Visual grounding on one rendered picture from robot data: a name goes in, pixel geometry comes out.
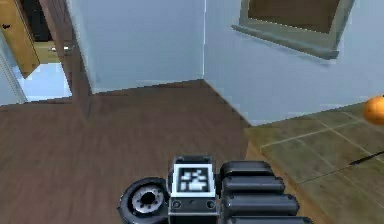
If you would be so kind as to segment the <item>grey framed window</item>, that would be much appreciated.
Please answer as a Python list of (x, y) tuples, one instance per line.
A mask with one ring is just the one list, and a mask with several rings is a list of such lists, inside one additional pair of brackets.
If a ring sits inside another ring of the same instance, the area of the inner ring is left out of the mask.
[(232, 29), (324, 60), (336, 59), (355, 0), (241, 0)]

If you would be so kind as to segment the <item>thin black utensil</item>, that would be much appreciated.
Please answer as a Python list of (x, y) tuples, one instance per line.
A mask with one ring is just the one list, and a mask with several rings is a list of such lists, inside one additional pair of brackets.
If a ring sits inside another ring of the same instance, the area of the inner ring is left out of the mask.
[(372, 154), (372, 155), (369, 155), (369, 156), (366, 156), (366, 157), (363, 157), (363, 158), (360, 158), (358, 160), (355, 160), (355, 161), (352, 161), (349, 163), (349, 166), (355, 166), (355, 165), (358, 165), (358, 164), (361, 164), (365, 161), (368, 161), (370, 159), (373, 159), (375, 157), (378, 157), (380, 155), (384, 154), (384, 150), (383, 151), (380, 151), (380, 152), (377, 152), (375, 154)]

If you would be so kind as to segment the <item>yellow wooden cupboard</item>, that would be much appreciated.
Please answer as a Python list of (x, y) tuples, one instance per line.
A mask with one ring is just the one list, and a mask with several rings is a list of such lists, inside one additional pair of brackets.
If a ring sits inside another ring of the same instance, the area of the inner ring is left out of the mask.
[(37, 41), (33, 37), (21, 0), (0, 0), (0, 31), (23, 78), (40, 64), (60, 62), (52, 40)]

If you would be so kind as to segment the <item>brown wooden room door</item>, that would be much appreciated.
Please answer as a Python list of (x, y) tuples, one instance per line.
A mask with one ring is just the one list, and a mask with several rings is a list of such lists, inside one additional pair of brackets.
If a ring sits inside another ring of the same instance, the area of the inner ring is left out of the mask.
[(72, 103), (83, 117), (91, 110), (92, 92), (66, 0), (39, 0), (62, 64)]

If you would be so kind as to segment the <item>orange round fruit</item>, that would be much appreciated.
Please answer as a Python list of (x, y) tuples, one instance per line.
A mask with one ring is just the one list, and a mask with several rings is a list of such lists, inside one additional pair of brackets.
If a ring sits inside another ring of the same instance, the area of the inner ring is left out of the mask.
[(363, 117), (374, 125), (384, 126), (384, 95), (372, 97), (364, 103)]

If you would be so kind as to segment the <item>olive tiled worktop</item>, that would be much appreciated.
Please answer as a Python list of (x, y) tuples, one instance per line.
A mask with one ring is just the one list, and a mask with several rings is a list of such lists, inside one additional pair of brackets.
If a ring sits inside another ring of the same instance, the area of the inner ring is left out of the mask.
[(361, 103), (245, 130), (246, 158), (265, 160), (314, 224), (384, 224), (384, 126)]

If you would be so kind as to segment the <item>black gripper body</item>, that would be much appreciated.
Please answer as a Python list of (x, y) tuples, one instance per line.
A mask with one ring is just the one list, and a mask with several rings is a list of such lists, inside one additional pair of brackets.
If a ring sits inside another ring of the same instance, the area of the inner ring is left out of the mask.
[(117, 211), (123, 224), (167, 224), (168, 200), (166, 180), (147, 177), (124, 191)]

